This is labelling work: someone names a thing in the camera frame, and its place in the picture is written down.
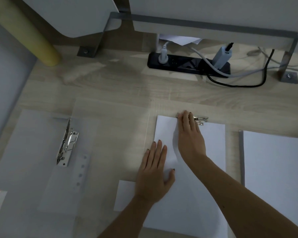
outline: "yellow roll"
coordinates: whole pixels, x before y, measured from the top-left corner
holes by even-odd
[[[0,0],[0,24],[45,65],[60,62],[58,51],[10,0]]]

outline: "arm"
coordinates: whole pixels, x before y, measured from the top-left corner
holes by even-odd
[[[140,165],[135,196],[119,216],[98,236],[98,238],[137,238],[142,224],[154,203],[158,202],[175,181],[175,170],[171,170],[169,180],[163,181],[163,167],[167,147],[159,140],[152,143]]]
[[[193,114],[178,115],[179,151],[221,209],[237,238],[298,238],[298,226],[217,167],[207,156]]]

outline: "finger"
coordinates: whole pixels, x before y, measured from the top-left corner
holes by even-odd
[[[166,188],[167,192],[170,190],[170,188],[174,182],[175,182],[175,169],[172,169],[169,173],[169,179],[165,183],[165,188]]]
[[[164,145],[162,148],[162,152],[160,155],[160,160],[159,160],[159,164],[158,164],[158,169],[162,169],[165,166],[165,162],[166,162],[166,157],[167,157],[167,146]]]
[[[161,140],[158,140],[156,152],[154,154],[154,158],[153,158],[153,162],[152,162],[152,167],[153,168],[157,168],[158,167],[158,163],[159,163],[159,159],[160,159],[160,153],[161,153],[161,148],[162,148],[162,141]]]
[[[194,121],[194,117],[193,117],[193,114],[191,112],[189,112],[189,122],[190,122],[190,128],[192,131],[195,131],[196,130],[196,127],[195,127],[195,121]]]
[[[152,144],[151,144],[151,148],[150,148],[150,154],[148,156],[148,161],[147,161],[147,166],[146,166],[146,169],[150,169],[151,166],[152,166],[152,161],[153,161],[153,157],[154,157],[154,152],[156,150],[156,142],[153,141]]]
[[[191,130],[189,123],[189,112],[186,110],[183,112],[183,129],[184,131]]]
[[[178,114],[178,129],[179,133],[183,132],[183,114]]]
[[[201,130],[199,128],[199,125],[197,122],[195,122],[195,128],[196,128],[196,131],[198,131],[198,133],[201,133]]]
[[[146,165],[147,165],[147,161],[148,161],[148,157],[149,157],[149,153],[150,153],[150,150],[147,149],[143,158],[142,158],[142,162],[140,164],[140,167],[139,169],[145,169],[146,168]]]

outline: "metal clip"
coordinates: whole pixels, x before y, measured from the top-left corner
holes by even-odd
[[[70,128],[70,123],[71,123],[71,118],[69,118],[68,120],[66,131],[61,143],[61,147],[57,155],[56,164],[62,167],[68,166],[72,151],[74,149],[74,146],[78,137],[78,132]]]
[[[194,116],[193,115],[193,119],[194,119],[194,121],[196,121],[198,123],[198,125],[203,126],[203,123],[207,122],[208,117],[201,117],[201,116]]]

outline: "hand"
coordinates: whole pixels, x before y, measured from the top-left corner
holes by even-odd
[[[178,127],[179,152],[188,166],[194,165],[197,160],[206,157],[205,142],[199,125],[194,121],[193,114],[185,110],[178,115]]]
[[[161,140],[153,142],[142,159],[136,180],[135,197],[154,204],[161,200],[175,182],[175,170],[169,173],[167,182],[163,181],[163,167],[167,156],[167,146],[162,148]]]

